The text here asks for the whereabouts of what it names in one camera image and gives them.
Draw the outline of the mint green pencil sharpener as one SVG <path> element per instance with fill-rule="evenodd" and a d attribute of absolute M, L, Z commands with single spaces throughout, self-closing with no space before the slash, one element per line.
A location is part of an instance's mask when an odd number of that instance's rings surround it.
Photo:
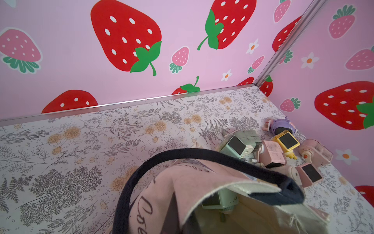
<path fill-rule="evenodd" d="M 217 148 L 218 152 L 242 160 L 254 151 L 252 145 L 244 144 L 237 136 L 227 135 Z"/>

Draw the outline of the grey green pencil sharpener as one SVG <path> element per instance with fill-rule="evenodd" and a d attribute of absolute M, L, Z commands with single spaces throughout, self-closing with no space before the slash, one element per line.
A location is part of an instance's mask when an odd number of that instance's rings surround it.
<path fill-rule="evenodd" d="M 254 151 L 260 150 L 263 145 L 255 130 L 236 131 L 233 134 L 245 145 L 251 145 Z"/>

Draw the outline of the cream canvas tote bag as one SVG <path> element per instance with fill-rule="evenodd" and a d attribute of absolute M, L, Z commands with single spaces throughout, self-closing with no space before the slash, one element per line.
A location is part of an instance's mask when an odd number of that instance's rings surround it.
<path fill-rule="evenodd" d="M 112 234 L 326 234 L 329 215 L 278 172 L 197 148 L 161 152 L 128 179 Z"/>

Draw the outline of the purple pencil sharpener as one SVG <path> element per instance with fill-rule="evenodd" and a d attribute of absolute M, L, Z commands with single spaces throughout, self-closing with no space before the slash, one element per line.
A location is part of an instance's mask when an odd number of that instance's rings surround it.
<path fill-rule="evenodd" d="M 262 127 L 264 131 L 270 132 L 273 136 L 280 134 L 287 130 L 291 134 L 295 134 L 297 129 L 288 117 L 284 119 L 267 119 L 265 125 Z"/>

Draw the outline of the pale green pencil sharpener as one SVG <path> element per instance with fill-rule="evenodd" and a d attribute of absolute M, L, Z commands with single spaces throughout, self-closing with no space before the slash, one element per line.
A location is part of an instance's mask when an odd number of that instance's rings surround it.
<path fill-rule="evenodd" d="M 239 204 L 237 194 L 229 189 L 221 189 L 202 202 L 202 208 L 206 210 L 218 210 L 225 215 L 233 212 Z"/>

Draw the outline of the pink pencil sharpener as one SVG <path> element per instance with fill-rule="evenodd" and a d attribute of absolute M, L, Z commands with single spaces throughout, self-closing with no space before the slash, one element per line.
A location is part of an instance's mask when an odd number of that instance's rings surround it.
<path fill-rule="evenodd" d="M 333 153 L 324 145 L 314 139 L 306 139 L 299 146 L 299 153 L 306 162 L 313 164 L 316 168 L 331 164 Z"/>
<path fill-rule="evenodd" d="M 274 141 L 268 140 L 262 141 L 262 147 L 259 154 L 259 162 L 268 169 L 281 167 L 287 164 L 287 160 L 283 155 L 281 146 Z"/>
<path fill-rule="evenodd" d="M 304 163 L 295 167 L 298 171 L 303 188 L 310 187 L 323 180 L 319 170 L 311 163 Z"/>

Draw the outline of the yellow pencil sharpener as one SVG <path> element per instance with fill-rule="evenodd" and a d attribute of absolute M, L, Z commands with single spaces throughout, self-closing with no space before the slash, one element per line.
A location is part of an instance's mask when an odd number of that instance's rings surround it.
<path fill-rule="evenodd" d="M 278 143 L 283 151 L 283 154 L 290 159 L 297 160 L 294 149 L 300 146 L 296 138 L 287 130 L 275 135 L 271 141 Z"/>

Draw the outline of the tan pencil sharpener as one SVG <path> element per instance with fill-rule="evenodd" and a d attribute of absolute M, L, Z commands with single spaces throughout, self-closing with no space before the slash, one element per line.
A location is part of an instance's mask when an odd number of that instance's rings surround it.
<path fill-rule="evenodd" d="M 298 186 L 302 186 L 300 174 L 295 166 L 284 165 L 281 167 L 270 168 L 271 171 L 275 171 L 292 178 Z"/>

